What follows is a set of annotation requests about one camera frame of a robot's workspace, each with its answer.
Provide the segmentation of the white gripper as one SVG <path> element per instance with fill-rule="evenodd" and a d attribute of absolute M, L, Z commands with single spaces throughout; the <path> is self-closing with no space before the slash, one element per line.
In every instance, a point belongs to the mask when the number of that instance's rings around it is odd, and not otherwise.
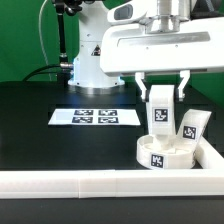
<path fill-rule="evenodd" d="M 145 74 L 180 72 L 179 101 L 193 73 L 224 71 L 224 15 L 191 19 L 189 3 L 125 3 L 108 11 L 100 67 L 130 76 L 146 100 Z"/>

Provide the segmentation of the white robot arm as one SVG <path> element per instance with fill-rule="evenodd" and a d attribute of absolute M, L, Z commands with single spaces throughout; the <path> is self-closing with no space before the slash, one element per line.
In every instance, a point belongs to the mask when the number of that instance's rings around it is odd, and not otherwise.
<path fill-rule="evenodd" d="M 147 98 L 147 75 L 178 74 L 177 96 L 190 76 L 224 71 L 222 0 L 126 0 L 108 9 L 105 0 L 52 0 L 59 22 L 61 66 L 68 66 L 65 14 L 79 16 L 79 53 L 71 83 L 87 89 L 113 88 L 133 76 Z"/>

